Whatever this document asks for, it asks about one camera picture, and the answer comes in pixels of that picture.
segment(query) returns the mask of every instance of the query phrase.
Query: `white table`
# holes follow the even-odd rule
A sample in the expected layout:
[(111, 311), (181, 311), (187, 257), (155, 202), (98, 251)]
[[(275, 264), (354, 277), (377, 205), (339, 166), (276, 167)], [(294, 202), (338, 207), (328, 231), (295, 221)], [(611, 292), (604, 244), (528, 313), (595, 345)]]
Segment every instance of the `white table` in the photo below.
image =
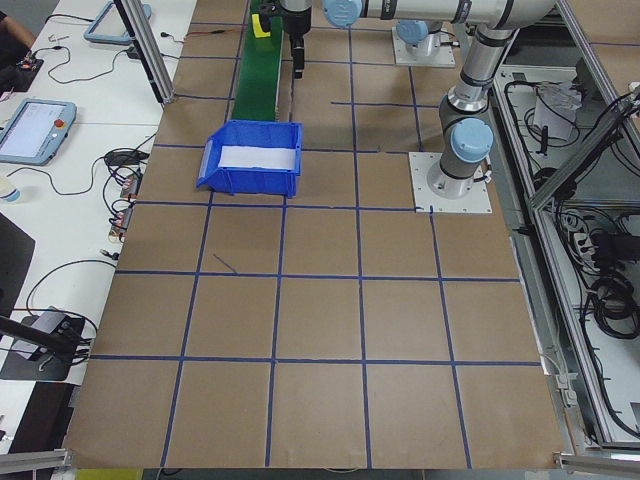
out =
[[(61, 0), (54, 13), (94, 17), (105, 0)], [(163, 53), (179, 56), (181, 44), (161, 38), (166, 31), (181, 38), (187, 31), (196, 0), (145, 0), (153, 9), (151, 26)], [(50, 35), (69, 36), (61, 45), (71, 50), (72, 61), (54, 72), (57, 78), (88, 77), (111, 67), (113, 55), (122, 47), (91, 44), (82, 37), (86, 22), (66, 18), (52, 18), (38, 36), (34, 50), (55, 45)], [(45, 60), (29, 92), (14, 94), (0, 103), (0, 125), (6, 124), (24, 98), (41, 98), (73, 102), (78, 107), (75, 124), (69, 137), (48, 165), (38, 167), (50, 173), (56, 186), (64, 191), (78, 191), (89, 185), (91, 164), (114, 148), (133, 148), (153, 135), (162, 115), (144, 69), (139, 61), (122, 54), (115, 71), (90, 82), (59, 85), (47, 76), (47, 71), (66, 59), (64, 50), (46, 51), (38, 55)], [(173, 77), (177, 61), (166, 59)], [(149, 151), (152, 141), (142, 149)], [(0, 164), (0, 173), (7, 174), (20, 165)], [(108, 178), (103, 162), (96, 165), (95, 184), (87, 194), (61, 197), (56, 195), (45, 175), (19, 172), (12, 181), (21, 191), (16, 204), (1, 204), (0, 212), (36, 240), (36, 247), (27, 278), (16, 307), (24, 307), (26, 296), (35, 283), (53, 268), (74, 260), (104, 259), (100, 249), (120, 250), (119, 243), (108, 238), (108, 213), (102, 187)], [(114, 200), (120, 188), (111, 182), (107, 197)], [(79, 264), (56, 272), (45, 281), (33, 297), (34, 308), (54, 305), (61, 309), (82, 313), (99, 325), (114, 270), (101, 264)], [(20, 320), (25, 312), (14, 312)], [(85, 326), (84, 336), (92, 337), (91, 326)], [(10, 338), (0, 341), (8, 348)], [(0, 351), (0, 365), (6, 352)], [(72, 367), (67, 382), (81, 384), (85, 365)], [(0, 380), (0, 424), (9, 437), (15, 434), (35, 382)], [(0, 454), (7, 453), (10, 440), (0, 442)]]
[[(169, 32), (181, 38), (187, 31), (195, 0), (144, 0), (151, 5), (150, 19), (160, 51), (179, 56), (182, 45), (171, 38), (162, 38), (160, 32)], [(104, 0), (61, 0), (53, 12), (72, 14), (85, 18), (95, 17)], [(126, 49), (121, 45), (87, 42), (83, 34), (87, 22), (63, 17), (54, 17), (45, 25), (33, 46), (33, 51), (55, 45), (67, 47), (71, 62), (52, 72), (61, 81), (88, 78), (108, 71), (114, 55)], [(49, 37), (66, 37), (60, 42), (50, 42)], [(79, 121), (83, 123), (106, 123), (122, 125), (157, 125), (162, 108), (156, 102), (142, 63), (131, 60), (126, 54), (118, 55), (113, 73), (91, 80), (60, 85), (47, 75), (54, 66), (67, 59), (67, 51), (46, 50), (37, 54), (44, 60), (42, 71), (31, 86), (30, 93), (48, 100), (73, 102), (78, 106)], [(175, 73), (177, 60), (165, 57), (165, 65), (171, 77)]]

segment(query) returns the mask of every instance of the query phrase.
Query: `brown cardboard surface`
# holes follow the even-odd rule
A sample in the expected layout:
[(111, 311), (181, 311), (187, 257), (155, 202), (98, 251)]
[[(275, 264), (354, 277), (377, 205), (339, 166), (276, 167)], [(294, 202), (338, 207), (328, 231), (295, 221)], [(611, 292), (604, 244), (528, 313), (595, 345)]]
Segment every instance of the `brown cardboard surface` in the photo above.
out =
[(418, 131), (413, 107), (358, 105), (355, 107), (358, 150), (416, 152)]
[(196, 3), (191, 21), (196, 23), (242, 24), (246, 6), (246, 2), (238, 0), (200, 0)]
[(460, 367), (458, 376), (475, 468), (554, 468), (563, 446), (539, 367)]
[(118, 269), (194, 272), (206, 214), (206, 207), (137, 205)]
[(337, 28), (311, 29), (311, 31), (305, 35), (304, 41), (306, 61), (349, 61), (349, 32), (346, 30)]
[(366, 281), (367, 356), (379, 360), (449, 360), (437, 282)]
[(640, 77), (640, 45), (593, 45), (592, 48), (618, 95), (628, 93), (629, 84)]
[(414, 208), (406, 154), (359, 154), (358, 182), (362, 207)]
[(362, 271), (365, 275), (434, 277), (433, 233), (426, 215), (362, 212)]
[(395, 65), (354, 65), (356, 103), (413, 105), (409, 70)]
[(353, 149), (349, 65), (308, 63), (293, 90), (292, 120), (304, 125), (306, 149)]
[(275, 302), (273, 278), (201, 277), (187, 353), (196, 357), (270, 357)]
[[(218, 35), (203, 35), (196, 32), (211, 30), (225, 30)], [(188, 35), (184, 40), (182, 57), (227, 57), (235, 58), (238, 55), (240, 38), (243, 30), (238, 26), (229, 25), (202, 25), (195, 24), (189, 27)]]
[(182, 375), (167, 466), (262, 464), (268, 365), (188, 363)]
[(440, 105), (440, 102), (449, 89), (458, 83), (462, 65), (460, 51), (454, 49), (453, 56), (456, 59), (457, 68), (411, 68), (413, 85), (416, 92), (416, 103), (418, 105)]
[(435, 225), (444, 276), (518, 278), (501, 217), (436, 215)]
[(190, 275), (116, 275), (92, 353), (180, 355), (193, 281)]
[(274, 395), (273, 467), (366, 466), (362, 367), (280, 364)]
[(315, 29), (303, 79), (288, 46), (281, 69), (279, 120), (304, 126), (298, 195), (195, 190), (233, 107), (245, 7), (198, 2), (194, 22), (213, 23), (190, 31), (226, 32), (186, 38), (176, 85), (216, 99), (164, 112), (67, 440), (79, 464), (551, 466), (495, 192), (493, 215), (413, 211), (406, 152), (442, 150), (435, 107), (457, 70), (391, 66), (389, 22)]
[(356, 280), (282, 281), (278, 357), (359, 359), (360, 344)]
[(450, 367), (373, 365), (367, 376), (375, 465), (466, 467)]
[(196, 189), (204, 148), (155, 147), (138, 194), (147, 202), (209, 203), (211, 191)]
[(227, 98), (235, 63), (231, 58), (181, 59), (173, 78), (176, 94)]
[(160, 464), (177, 362), (92, 360), (64, 447), (79, 468)]
[(353, 61), (377, 65), (395, 65), (396, 57), (391, 48), (391, 30), (354, 30), (351, 33)]
[(353, 207), (356, 204), (352, 153), (307, 152), (298, 193), (289, 205)]
[(164, 109), (156, 143), (204, 147), (224, 123), (226, 108), (225, 100), (178, 98)]
[(276, 273), (282, 211), (216, 207), (209, 220), (202, 271)]
[(640, 44), (640, 4), (636, 0), (569, 0), (589, 42)]
[(358, 255), (355, 226), (356, 216), (352, 211), (288, 210), (284, 272), (356, 275)]
[(445, 293), (456, 358), (540, 360), (519, 283), (448, 282)]

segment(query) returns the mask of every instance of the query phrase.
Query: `yellow object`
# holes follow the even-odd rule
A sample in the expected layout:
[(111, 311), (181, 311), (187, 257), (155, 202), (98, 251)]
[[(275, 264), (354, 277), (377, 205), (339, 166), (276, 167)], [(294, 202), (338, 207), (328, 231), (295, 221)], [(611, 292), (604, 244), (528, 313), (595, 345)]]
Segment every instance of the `yellow object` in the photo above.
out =
[(109, 469), (109, 470), (78, 470), (77, 480), (141, 480), (143, 470)]
[(256, 38), (271, 36), (271, 32), (265, 32), (264, 30), (262, 30), (262, 26), (260, 26), (260, 15), (254, 13), (253, 15), (251, 15), (251, 21), (253, 22), (253, 34)]

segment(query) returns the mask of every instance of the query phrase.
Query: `metal mounting plate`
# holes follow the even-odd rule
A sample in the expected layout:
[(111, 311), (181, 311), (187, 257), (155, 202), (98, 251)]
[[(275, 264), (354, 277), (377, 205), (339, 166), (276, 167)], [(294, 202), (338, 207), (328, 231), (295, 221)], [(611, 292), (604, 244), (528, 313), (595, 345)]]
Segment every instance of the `metal mounting plate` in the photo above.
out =
[[(492, 213), (487, 185), (484, 182), (474, 183), (469, 193), (459, 200), (449, 200), (433, 193), (427, 185), (427, 172), (434, 163), (440, 161), (441, 156), (441, 153), (435, 152), (409, 152), (416, 212), (429, 213), (433, 210), (435, 213)], [(482, 175), (482, 169), (478, 167), (475, 177), (480, 178)]]
[[(400, 40), (396, 33), (396, 27), (391, 29), (393, 36), (393, 51), (396, 56), (396, 65), (425, 66), (436, 68), (455, 68), (456, 59), (453, 49), (447, 45), (440, 46), (434, 55), (425, 55), (424, 50), (415, 49), (414, 53), (407, 50), (406, 44)], [(441, 42), (449, 41), (449, 35), (441, 33)]]

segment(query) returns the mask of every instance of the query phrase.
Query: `person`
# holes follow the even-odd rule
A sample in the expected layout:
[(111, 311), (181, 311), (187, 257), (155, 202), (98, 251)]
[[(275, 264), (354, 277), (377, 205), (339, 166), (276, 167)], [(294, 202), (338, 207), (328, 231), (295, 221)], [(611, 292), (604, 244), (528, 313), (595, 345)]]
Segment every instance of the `person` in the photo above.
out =
[(0, 11), (0, 69), (22, 60), (36, 37), (16, 19)]

